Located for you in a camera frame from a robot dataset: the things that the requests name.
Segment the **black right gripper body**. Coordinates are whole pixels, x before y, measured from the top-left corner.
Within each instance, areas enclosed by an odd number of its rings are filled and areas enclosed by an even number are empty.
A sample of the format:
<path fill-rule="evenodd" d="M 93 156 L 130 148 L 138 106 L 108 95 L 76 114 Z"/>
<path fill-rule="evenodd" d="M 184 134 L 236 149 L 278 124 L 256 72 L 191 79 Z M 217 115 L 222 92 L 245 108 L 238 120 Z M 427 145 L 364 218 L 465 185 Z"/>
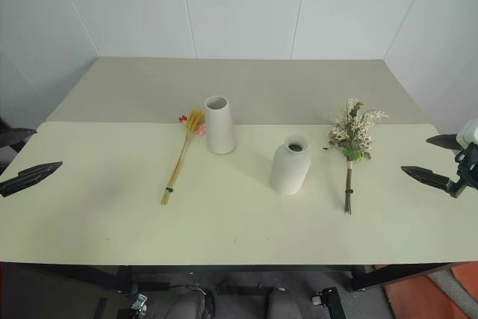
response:
<path fill-rule="evenodd" d="M 466 187 L 477 189 L 477 145 L 470 143 L 456 155 L 455 162 L 459 180 L 452 184 L 450 195 L 457 198 Z"/>

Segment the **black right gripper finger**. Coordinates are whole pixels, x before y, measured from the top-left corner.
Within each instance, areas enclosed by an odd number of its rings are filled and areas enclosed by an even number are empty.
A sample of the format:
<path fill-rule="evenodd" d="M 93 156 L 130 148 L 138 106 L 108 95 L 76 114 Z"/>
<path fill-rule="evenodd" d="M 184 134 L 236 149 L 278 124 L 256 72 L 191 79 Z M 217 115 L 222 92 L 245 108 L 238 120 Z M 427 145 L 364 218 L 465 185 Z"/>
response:
<path fill-rule="evenodd" d="M 440 189 L 446 193 L 449 192 L 451 181 L 446 176 L 438 175 L 431 170 L 416 166 L 402 166 L 401 170 L 422 184 Z"/>
<path fill-rule="evenodd" d="M 427 138 L 426 142 L 444 149 L 459 150 L 459 142 L 456 139 L 456 134 L 439 134 Z"/>

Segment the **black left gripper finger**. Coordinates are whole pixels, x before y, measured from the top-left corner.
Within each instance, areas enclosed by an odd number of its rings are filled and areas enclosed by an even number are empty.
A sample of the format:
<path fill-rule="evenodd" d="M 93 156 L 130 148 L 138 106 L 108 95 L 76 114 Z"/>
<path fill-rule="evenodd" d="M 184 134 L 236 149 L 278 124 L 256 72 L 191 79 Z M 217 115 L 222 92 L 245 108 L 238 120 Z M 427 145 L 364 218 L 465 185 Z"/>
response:
<path fill-rule="evenodd" d="M 36 134 L 35 129 L 29 128 L 11 128 L 1 130 L 0 147 L 10 147 L 12 149 L 22 149 L 25 146 L 25 139 Z"/>
<path fill-rule="evenodd" d="M 62 161 L 39 164 L 18 172 L 17 176 L 1 182 L 1 195 L 3 197 L 10 196 L 40 183 L 53 174 L 62 164 Z"/>

